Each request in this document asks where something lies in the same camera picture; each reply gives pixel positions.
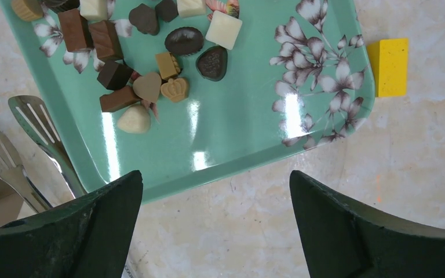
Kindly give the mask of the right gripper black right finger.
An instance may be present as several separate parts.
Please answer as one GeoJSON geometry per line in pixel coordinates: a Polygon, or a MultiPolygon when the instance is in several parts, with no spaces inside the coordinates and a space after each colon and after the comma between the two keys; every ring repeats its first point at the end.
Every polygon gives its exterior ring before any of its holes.
{"type": "Polygon", "coordinates": [[[445,229],[388,214],[298,170],[289,185],[311,277],[445,277],[445,229]]]}

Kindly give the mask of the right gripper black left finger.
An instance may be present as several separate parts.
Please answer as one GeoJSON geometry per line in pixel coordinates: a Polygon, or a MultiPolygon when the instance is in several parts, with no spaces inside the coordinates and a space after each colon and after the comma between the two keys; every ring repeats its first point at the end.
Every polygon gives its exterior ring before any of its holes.
{"type": "Polygon", "coordinates": [[[0,227],[0,277],[121,277],[142,198],[135,170],[0,227]]]}

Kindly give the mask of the white heart chocolate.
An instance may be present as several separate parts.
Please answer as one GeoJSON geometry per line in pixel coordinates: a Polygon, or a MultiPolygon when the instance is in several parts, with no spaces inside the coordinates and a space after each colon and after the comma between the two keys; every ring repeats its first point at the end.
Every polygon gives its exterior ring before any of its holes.
{"type": "Polygon", "coordinates": [[[134,104],[118,119],[117,127],[127,133],[143,134],[151,128],[151,117],[144,106],[134,104]]]}

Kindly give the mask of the tan heart chocolate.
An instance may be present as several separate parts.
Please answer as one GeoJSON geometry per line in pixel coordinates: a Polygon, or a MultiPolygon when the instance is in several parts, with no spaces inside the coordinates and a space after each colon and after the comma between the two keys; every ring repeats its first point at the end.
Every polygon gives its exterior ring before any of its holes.
{"type": "Polygon", "coordinates": [[[157,72],[149,72],[133,82],[134,93],[141,99],[156,103],[160,95],[162,79],[157,72]]]}

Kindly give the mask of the caramel crown chocolate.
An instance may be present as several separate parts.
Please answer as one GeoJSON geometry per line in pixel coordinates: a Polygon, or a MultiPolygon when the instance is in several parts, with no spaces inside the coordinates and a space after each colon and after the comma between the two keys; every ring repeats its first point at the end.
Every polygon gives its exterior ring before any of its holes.
{"type": "Polygon", "coordinates": [[[170,78],[161,86],[161,93],[174,103],[188,98],[189,83],[185,78],[170,78]]]}

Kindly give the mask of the milk chocolate cube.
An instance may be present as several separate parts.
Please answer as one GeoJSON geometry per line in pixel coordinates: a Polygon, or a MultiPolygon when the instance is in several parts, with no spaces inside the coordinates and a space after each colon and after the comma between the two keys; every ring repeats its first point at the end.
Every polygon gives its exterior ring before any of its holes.
{"type": "Polygon", "coordinates": [[[102,20],[89,24],[89,32],[92,36],[94,48],[99,60],[123,60],[124,55],[115,25],[111,21],[102,20]]]}

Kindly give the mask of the dark heart chocolate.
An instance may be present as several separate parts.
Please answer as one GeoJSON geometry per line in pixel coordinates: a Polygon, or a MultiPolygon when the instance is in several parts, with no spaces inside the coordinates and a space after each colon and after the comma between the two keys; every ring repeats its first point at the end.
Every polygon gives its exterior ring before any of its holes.
{"type": "Polygon", "coordinates": [[[213,46],[203,52],[196,60],[198,72],[210,81],[222,80],[227,72],[228,52],[222,46],[213,46]]]}

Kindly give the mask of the dark oval chocolate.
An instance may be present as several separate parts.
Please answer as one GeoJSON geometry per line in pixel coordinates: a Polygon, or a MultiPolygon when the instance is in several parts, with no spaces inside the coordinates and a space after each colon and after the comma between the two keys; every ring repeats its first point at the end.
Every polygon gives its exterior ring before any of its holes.
{"type": "Polygon", "coordinates": [[[180,27],[165,38],[165,48],[172,54],[187,56],[199,52],[204,45],[202,33],[194,27],[180,27]]]}

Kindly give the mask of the white chocolate square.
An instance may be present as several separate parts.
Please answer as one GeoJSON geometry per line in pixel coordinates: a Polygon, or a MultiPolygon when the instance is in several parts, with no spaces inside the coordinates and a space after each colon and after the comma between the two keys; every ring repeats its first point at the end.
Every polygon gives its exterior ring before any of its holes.
{"type": "Polygon", "coordinates": [[[216,10],[213,13],[205,39],[227,50],[232,50],[242,24],[242,20],[216,10]]]}

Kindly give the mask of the green floral tray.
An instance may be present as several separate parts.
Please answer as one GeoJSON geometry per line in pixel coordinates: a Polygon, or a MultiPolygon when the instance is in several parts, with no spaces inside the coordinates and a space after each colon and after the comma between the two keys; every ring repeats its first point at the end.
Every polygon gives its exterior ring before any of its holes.
{"type": "Polygon", "coordinates": [[[241,1],[242,28],[224,78],[180,57],[186,100],[157,102],[144,134],[103,113],[94,54],[68,54],[57,15],[32,23],[2,11],[88,191],[139,170],[145,202],[174,195],[356,131],[369,116],[374,78],[354,1],[241,1]]]}

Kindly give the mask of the yellow foam block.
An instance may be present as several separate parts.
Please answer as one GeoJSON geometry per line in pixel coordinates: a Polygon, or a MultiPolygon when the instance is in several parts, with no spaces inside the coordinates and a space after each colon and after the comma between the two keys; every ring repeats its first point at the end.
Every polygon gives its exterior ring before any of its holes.
{"type": "Polygon", "coordinates": [[[376,97],[407,93],[409,40],[381,39],[366,46],[375,80],[376,97]]]}

